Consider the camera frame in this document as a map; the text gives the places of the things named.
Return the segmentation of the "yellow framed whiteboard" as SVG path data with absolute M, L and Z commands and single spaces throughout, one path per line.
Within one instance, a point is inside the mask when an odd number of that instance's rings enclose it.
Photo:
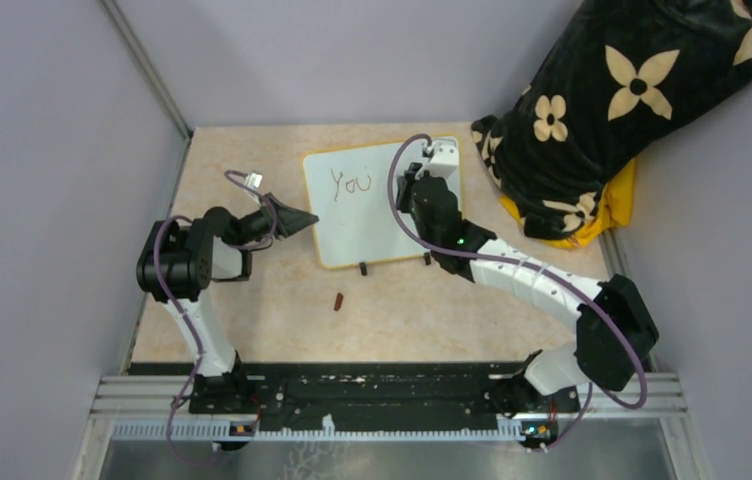
M 310 153 L 303 170 L 314 236 L 327 269 L 424 255 L 397 225 L 388 200 L 389 168 L 402 143 Z

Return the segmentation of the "red marker cap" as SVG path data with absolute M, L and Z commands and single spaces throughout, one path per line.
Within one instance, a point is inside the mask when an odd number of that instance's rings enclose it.
M 341 292 L 338 292 L 335 298 L 334 306 L 333 306 L 333 310 L 335 312 L 341 310 L 343 301 L 344 301 L 344 295 Z

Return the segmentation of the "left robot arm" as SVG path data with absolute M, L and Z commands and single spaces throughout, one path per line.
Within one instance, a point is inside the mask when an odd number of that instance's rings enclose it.
M 194 358 L 194 399 L 212 396 L 229 414 L 244 411 L 252 388 L 238 352 L 226 339 L 212 305 L 212 283 L 250 279 L 253 252 L 319 222 L 315 214 L 290 207 L 268 194 L 256 211 L 237 217 L 217 206 L 194 220 L 155 222 L 136 264 L 142 291 L 164 305 Z

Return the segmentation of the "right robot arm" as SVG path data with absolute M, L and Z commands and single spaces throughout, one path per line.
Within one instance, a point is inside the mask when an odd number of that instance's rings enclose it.
M 518 251 L 464 219 L 446 180 L 419 163 L 396 177 L 391 197 L 413 221 L 408 234 L 443 270 L 526 300 L 574 333 L 574 341 L 530 356 L 515 385 L 521 408 L 540 412 L 566 387 L 591 382 L 620 392 L 632 378 L 645 379 L 659 332 L 631 279 L 575 275 Z

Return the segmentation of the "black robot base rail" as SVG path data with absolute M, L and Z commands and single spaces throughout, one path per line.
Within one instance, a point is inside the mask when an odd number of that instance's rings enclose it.
M 300 438 L 486 437 L 548 440 L 576 413 L 569 387 L 551 396 L 516 379 L 521 363 L 244 363 L 196 376 L 181 405 L 231 425 L 226 445 Z

